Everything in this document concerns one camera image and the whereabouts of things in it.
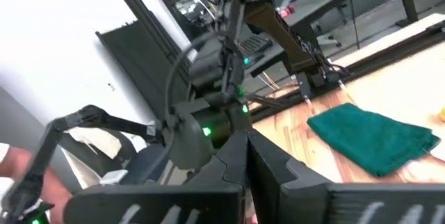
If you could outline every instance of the black panel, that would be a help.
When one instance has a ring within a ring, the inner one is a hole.
[[[141,22],[136,21],[97,35],[127,73],[154,115],[162,119],[165,83],[178,48],[157,24],[157,20],[152,20],[152,30],[147,31]],[[173,103],[186,98],[190,61],[186,59],[184,62],[173,82]]]

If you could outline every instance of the person's hand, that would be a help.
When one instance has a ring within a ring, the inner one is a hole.
[[[63,211],[68,201],[71,199],[71,194],[62,195],[58,202],[53,202],[55,206],[51,209],[49,215],[49,222],[51,224],[63,224]]]

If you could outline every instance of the white cloth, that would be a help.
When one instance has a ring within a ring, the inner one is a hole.
[[[6,143],[0,143],[0,162],[3,162],[5,159],[6,154],[9,150],[9,144]],[[8,192],[8,189],[13,185],[14,180],[7,177],[0,177],[0,200],[3,198],[6,192]]]

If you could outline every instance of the black metal frame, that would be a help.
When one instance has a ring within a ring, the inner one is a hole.
[[[350,72],[350,75],[342,79],[343,83],[354,81],[444,41],[444,28],[445,20],[428,27],[416,35],[402,40],[397,44],[347,66],[346,69]],[[326,86],[321,90],[317,90],[317,93],[312,98],[324,95],[337,88],[338,86]],[[263,105],[250,111],[253,122],[263,120],[305,101],[298,89],[278,99],[270,99],[259,95],[246,95],[246,97],[253,102]]]

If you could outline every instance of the green led light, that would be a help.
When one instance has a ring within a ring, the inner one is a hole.
[[[249,113],[249,108],[246,105],[243,106],[243,112]]]
[[[208,127],[203,127],[202,131],[204,132],[205,136],[209,136],[211,134],[211,130]]]

